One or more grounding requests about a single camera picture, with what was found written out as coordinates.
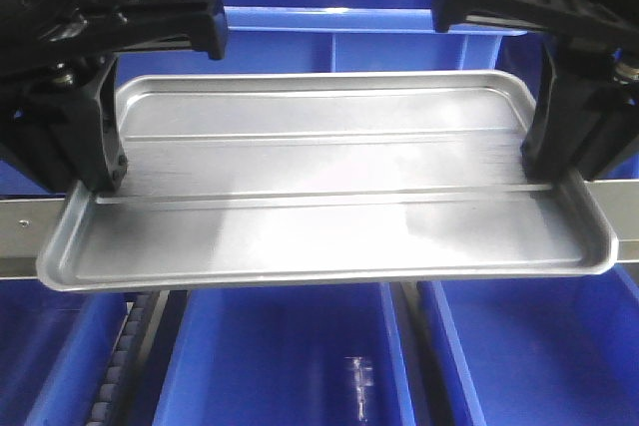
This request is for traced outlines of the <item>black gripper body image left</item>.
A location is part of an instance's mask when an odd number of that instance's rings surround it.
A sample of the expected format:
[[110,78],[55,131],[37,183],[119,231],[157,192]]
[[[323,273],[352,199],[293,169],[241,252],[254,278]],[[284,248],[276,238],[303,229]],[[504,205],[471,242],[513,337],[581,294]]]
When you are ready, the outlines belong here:
[[84,86],[122,52],[225,56],[223,0],[1,0],[1,93]]

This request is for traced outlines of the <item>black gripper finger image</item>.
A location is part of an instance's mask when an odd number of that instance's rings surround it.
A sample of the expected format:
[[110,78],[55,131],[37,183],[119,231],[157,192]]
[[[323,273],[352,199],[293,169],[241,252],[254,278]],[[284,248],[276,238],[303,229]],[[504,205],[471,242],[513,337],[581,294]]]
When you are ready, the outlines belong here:
[[79,180],[64,142],[71,138],[74,92],[1,93],[1,159],[53,193]]
[[573,75],[568,100],[566,169],[584,180],[595,180],[635,151],[638,88]]
[[69,113],[71,138],[64,142],[81,182],[91,192],[114,192],[127,172],[128,159],[115,114],[114,55],[86,57],[19,75],[19,92],[74,92]]
[[599,119],[587,104],[599,83],[581,68],[581,59],[542,45],[539,95],[521,145],[526,176],[536,182],[560,180]]

